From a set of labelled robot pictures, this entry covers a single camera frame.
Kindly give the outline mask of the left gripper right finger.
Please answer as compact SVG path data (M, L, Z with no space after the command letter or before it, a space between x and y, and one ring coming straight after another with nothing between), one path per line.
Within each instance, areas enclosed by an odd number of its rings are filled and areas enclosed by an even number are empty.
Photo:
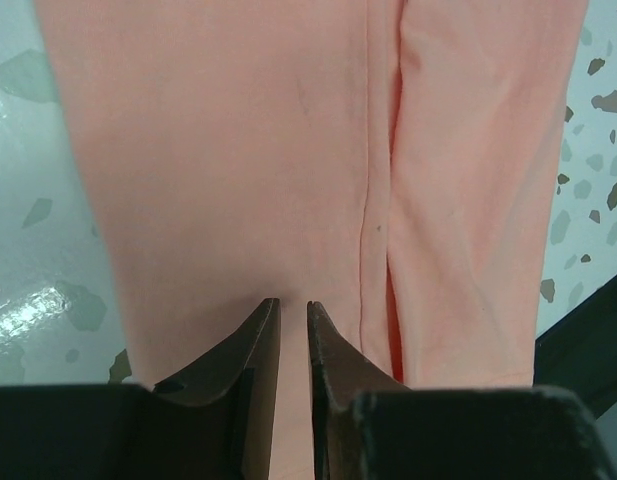
M377 395L408 388L350 344L320 302L307 304L307 331L315 477L375 479Z

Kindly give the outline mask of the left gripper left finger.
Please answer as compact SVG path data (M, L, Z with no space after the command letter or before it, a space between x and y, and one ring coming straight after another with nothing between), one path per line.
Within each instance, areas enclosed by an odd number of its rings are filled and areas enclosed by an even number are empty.
M280 357L281 305L263 300L226 339L157 383L176 407L163 439L168 479L267 479Z

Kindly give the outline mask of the salmon pink t shirt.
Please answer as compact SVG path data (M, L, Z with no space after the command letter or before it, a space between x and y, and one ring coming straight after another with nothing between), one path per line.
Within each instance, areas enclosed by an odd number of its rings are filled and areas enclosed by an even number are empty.
M416 388L528 386L584 1L39 1L134 377L282 307L270 475L314 475L306 307Z

